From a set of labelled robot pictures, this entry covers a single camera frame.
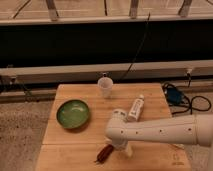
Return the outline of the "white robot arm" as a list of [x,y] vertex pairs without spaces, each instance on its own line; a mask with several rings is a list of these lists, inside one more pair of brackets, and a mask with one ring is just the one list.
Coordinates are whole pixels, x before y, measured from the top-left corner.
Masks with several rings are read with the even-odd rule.
[[109,119],[105,135],[116,150],[128,157],[133,154],[129,141],[200,145],[213,148],[213,114],[127,122],[127,114],[115,109]]

